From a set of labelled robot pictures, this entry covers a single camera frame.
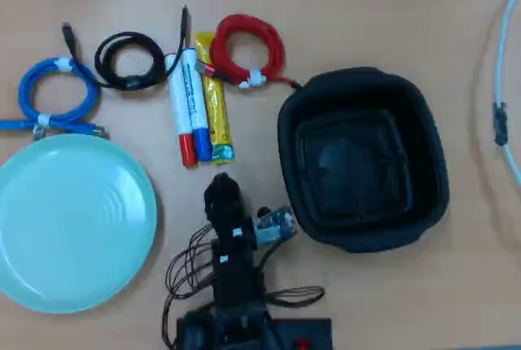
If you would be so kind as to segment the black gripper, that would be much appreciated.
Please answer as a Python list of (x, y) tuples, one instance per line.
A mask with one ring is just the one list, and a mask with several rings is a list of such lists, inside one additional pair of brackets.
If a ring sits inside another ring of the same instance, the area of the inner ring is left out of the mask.
[[(223, 198), (221, 201), (221, 182)], [(221, 204), (230, 212), (241, 211), (241, 190), (239, 184), (228, 173), (217, 174), (204, 192), (204, 211), (217, 234), (223, 249), (256, 248), (256, 235), (252, 218), (244, 214), (218, 212)]]

